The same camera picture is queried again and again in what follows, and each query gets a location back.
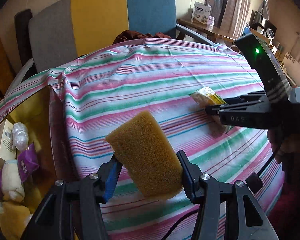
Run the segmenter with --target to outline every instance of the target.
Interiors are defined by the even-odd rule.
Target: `brown rectangular sponge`
[[[182,166],[150,112],[140,112],[106,141],[145,198],[166,200],[182,190]]]

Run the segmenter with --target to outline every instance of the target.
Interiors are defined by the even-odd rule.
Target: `striped tablecloth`
[[[48,84],[64,102],[71,152],[82,178],[110,160],[113,152],[105,136],[143,110],[152,113],[176,152],[184,150],[192,163],[220,181],[244,180],[271,155],[266,131],[235,127],[220,134],[188,96],[203,86],[223,98],[262,89],[247,61],[220,44],[149,38],[112,45],[20,84],[0,102],[0,121]],[[267,212],[282,187],[280,165],[272,162],[261,179],[265,186],[256,198]],[[102,213],[113,240],[160,239],[178,218],[196,208],[184,192],[168,201],[146,201],[122,168]],[[224,214],[222,205],[219,238]],[[193,215],[184,220],[169,239],[190,239],[195,219]]]

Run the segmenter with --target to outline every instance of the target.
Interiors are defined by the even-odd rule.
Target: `metal bolt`
[[[244,182],[241,181],[241,180],[237,180],[235,183],[236,183],[236,185],[237,185],[238,187],[243,187],[243,186],[244,186]]]
[[[210,175],[204,173],[204,174],[201,175],[201,179],[203,179],[203,180],[209,180],[210,179]]]
[[[61,186],[61,185],[63,185],[63,180],[62,180],[62,179],[58,179],[58,180],[54,183],[54,185],[56,185],[56,186]]]
[[[89,178],[90,178],[90,179],[97,179],[97,178],[99,178],[99,174],[98,174],[98,173],[91,173],[91,174],[89,175]]]

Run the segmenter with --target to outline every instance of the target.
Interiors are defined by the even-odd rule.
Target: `barcode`
[[[5,130],[4,134],[5,134],[9,139],[11,139],[11,133],[8,132],[8,130]]]

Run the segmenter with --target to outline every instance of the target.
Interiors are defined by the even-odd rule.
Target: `wooden side table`
[[[205,27],[205,25],[203,24],[198,24],[198,23],[193,23],[191,21],[186,21],[183,19],[177,19],[177,23],[179,23],[180,25],[184,26],[184,27],[191,27],[194,28],[200,32],[203,32],[205,34],[207,34],[207,38],[213,42],[216,42],[217,39],[222,39],[224,41],[229,41],[231,43],[233,43],[235,40],[232,38],[229,38],[227,36],[223,36],[221,34],[218,34],[219,29],[217,27],[213,27],[212,30],[209,30],[207,27]],[[178,36],[178,40],[183,40],[185,37],[184,34],[180,34]]]

